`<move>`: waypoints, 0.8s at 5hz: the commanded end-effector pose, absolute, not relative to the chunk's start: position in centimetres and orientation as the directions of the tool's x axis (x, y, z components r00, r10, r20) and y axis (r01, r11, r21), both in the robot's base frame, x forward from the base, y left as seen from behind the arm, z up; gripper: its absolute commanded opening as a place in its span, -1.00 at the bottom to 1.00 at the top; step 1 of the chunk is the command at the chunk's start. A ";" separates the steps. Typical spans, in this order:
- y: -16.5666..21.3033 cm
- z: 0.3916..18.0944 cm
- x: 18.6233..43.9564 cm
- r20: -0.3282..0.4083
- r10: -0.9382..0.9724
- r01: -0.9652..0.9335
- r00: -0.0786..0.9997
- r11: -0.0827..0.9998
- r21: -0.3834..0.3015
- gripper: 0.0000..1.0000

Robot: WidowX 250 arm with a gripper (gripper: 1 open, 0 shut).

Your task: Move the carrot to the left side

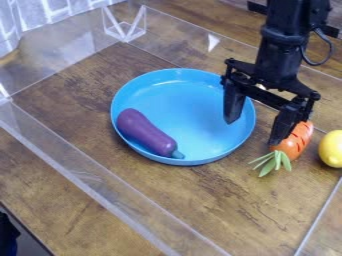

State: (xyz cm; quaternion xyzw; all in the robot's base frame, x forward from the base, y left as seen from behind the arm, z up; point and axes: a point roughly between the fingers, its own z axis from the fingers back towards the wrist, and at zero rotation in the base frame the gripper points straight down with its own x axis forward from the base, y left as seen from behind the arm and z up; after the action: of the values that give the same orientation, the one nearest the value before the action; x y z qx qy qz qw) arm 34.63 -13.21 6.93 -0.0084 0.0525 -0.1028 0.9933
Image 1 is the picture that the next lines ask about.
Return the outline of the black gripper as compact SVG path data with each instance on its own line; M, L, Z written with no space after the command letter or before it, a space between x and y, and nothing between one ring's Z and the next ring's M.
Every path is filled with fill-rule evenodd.
M321 95L298 80L309 32L265 25L255 63L230 58L221 84L225 88L225 121L234 123L242 114L247 97L277 111L267 144L277 146L290 136L297 124L306 121Z

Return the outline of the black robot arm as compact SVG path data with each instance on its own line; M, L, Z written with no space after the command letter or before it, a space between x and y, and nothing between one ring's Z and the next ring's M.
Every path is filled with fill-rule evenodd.
M222 76L225 121L235 122L245 100L253 98L278 110L269 143L277 145L290 136L297 124L310 117L321 94L298 80L310 34L323 36L330 0L267 0L267 18L261 28L257 61L226 60Z

